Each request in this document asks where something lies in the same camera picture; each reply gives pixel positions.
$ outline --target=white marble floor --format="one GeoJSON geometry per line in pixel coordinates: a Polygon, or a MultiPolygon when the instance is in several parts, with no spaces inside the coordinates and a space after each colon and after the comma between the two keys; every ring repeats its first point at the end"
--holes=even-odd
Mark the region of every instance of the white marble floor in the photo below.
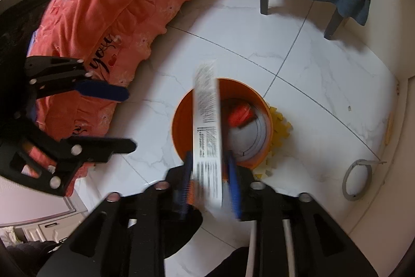
{"type": "MultiPolygon", "coordinates": [[[[242,81],[293,125],[271,161],[264,181],[276,190],[315,198],[339,222],[353,207],[342,195],[347,168],[376,159],[396,80],[365,45],[341,27],[323,38],[333,6],[309,0],[191,0],[152,45],[118,105],[110,136],[130,137],[137,150],[97,165],[75,189],[89,210],[111,191],[138,193],[181,164],[170,134],[171,119],[192,88],[196,67],[217,60],[218,75],[242,81]]],[[[354,176],[355,185],[364,181],[354,176]]],[[[202,227],[177,254],[165,260],[167,276],[204,276],[235,248],[248,244],[249,225],[238,223],[229,198],[220,215],[204,213],[202,227]]]]}

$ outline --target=orange bucket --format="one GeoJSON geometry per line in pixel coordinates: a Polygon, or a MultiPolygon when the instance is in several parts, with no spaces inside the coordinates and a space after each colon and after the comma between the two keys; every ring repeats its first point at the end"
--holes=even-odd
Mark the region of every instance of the orange bucket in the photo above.
{"type": "MultiPolygon", "coordinates": [[[[261,95],[249,86],[227,78],[218,78],[219,81],[219,97],[221,100],[221,120],[222,120],[222,136],[227,134],[227,114],[229,109],[224,107],[223,103],[233,101],[248,102],[253,106],[257,112],[257,116],[260,116],[263,121],[263,129],[261,133],[261,145],[260,148],[250,158],[244,159],[241,157],[237,164],[239,166],[247,167],[250,169],[256,168],[267,156],[271,147],[271,140],[273,134],[272,117],[268,105],[265,103],[261,95]]],[[[193,90],[190,90],[184,98],[180,101],[176,112],[174,113],[173,122],[171,126],[171,135],[173,138],[173,144],[177,151],[177,154],[184,161],[186,153],[193,148],[193,90]]]]}

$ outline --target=gray ring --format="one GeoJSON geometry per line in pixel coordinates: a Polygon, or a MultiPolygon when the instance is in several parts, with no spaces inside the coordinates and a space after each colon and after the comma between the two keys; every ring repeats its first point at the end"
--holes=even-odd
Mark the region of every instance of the gray ring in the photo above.
{"type": "Polygon", "coordinates": [[[353,164],[349,167],[349,169],[347,169],[346,175],[344,176],[344,179],[343,179],[343,184],[342,184],[343,196],[348,201],[360,200],[363,197],[363,195],[366,194],[366,192],[368,191],[368,189],[370,187],[370,184],[372,183],[372,166],[370,164],[364,164],[364,165],[357,164],[359,161],[362,161],[362,159],[353,162],[353,164]],[[347,183],[347,179],[349,178],[349,175],[350,175],[351,171],[356,166],[365,166],[366,167],[367,179],[366,179],[366,183],[364,184],[363,189],[360,192],[358,192],[357,194],[351,195],[346,190],[346,183],[347,183]]]}

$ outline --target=silver screw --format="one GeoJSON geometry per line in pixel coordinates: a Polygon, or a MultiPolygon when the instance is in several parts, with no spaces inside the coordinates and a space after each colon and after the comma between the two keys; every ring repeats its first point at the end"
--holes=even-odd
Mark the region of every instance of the silver screw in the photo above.
{"type": "Polygon", "coordinates": [[[80,144],[76,144],[71,148],[72,155],[79,155],[82,152],[82,146],[80,144]]]}
{"type": "Polygon", "coordinates": [[[251,183],[251,189],[262,190],[265,188],[265,184],[261,181],[254,181],[251,183]]]}
{"type": "Polygon", "coordinates": [[[155,185],[155,188],[157,190],[166,190],[168,187],[170,187],[170,183],[167,181],[160,181],[160,182],[157,182],[155,185]]]}
{"type": "Polygon", "coordinates": [[[49,185],[52,189],[58,189],[61,185],[61,179],[59,177],[52,177],[49,181],[49,185]]]}
{"type": "Polygon", "coordinates": [[[117,202],[117,201],[120,200],[120,198],[121,198],[121,195],[119,193],[113,192],[113,193],[111,193],[107,196],[107,201],[108,202],[117,202]]]}
{"type": "Polygon", "coordinates": [[[307,194],[307,193],[301,193],[301,194],[298,196],[298,199],[299,199],[301,202],[305,202],[305,203],[307,203],[307,202],[311,202],[311,201],[313,200],[313,198],[312,198],[309,194],[307,194]]]}

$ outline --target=bed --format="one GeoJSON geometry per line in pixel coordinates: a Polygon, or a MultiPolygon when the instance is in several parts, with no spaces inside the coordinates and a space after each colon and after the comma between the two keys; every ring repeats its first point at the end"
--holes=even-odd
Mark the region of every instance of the bed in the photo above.
{"type": "MultiPolygon", "coordinates": [[[[51,0],[30,56],[83,59],[92,77],[128,86],[138,64],[150,56],[153,39],[166,32],[166,24],[187,0],[51,0]]],[[[75,135],[107,133],[117,103],[84,97],[72,91],[37,101],[37,123],[59,140],[75,135]]],[[[31,156],[43,166],[54,165],[36,148],[31,156]]],[[[76,174],[87,174],[88,166],[76,174]]]]}

